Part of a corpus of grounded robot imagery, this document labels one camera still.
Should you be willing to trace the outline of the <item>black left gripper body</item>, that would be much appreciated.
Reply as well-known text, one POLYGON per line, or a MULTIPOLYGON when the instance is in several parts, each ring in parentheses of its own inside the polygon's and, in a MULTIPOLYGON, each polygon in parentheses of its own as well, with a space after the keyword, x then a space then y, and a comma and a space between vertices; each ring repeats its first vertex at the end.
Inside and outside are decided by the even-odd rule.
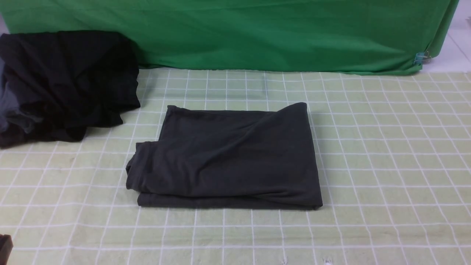
POLYGON ((13 240, 10 235, 0 235, 0 265, 6 265, 13 249, 13 240))

